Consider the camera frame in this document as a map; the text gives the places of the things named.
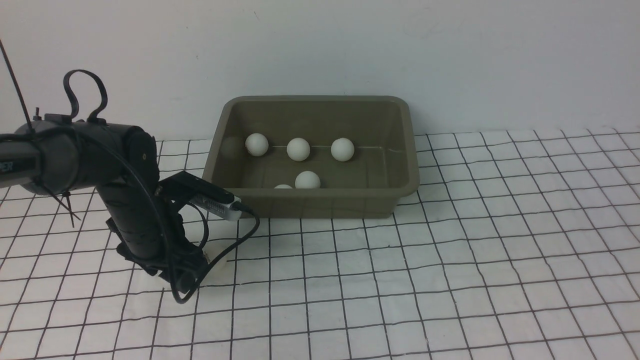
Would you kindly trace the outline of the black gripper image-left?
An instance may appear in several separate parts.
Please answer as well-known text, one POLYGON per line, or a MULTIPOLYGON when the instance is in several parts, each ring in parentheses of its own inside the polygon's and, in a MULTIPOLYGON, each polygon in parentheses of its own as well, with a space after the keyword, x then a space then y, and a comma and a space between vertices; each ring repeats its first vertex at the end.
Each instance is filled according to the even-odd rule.
POLYGON ((118 227, 116 235, 119 237, 120 244, 116 247, 116 251, 125 260, 141 267, 148 275, 159 276, 181 294, 187 294, 194 288, 199 271, 204 269, 210 261, 204 250, 210 231, 201 211, 199 215, 203 223, 203 235, 199 244, 194 244, 186 238, 181 214, 174 210, 163 210, 163 220, 172 235, 172 251, 166 251, 166 246, 161 243, 160 255, 151 259, 135 256, 130 249, 130 243, 126 241, 118 227))

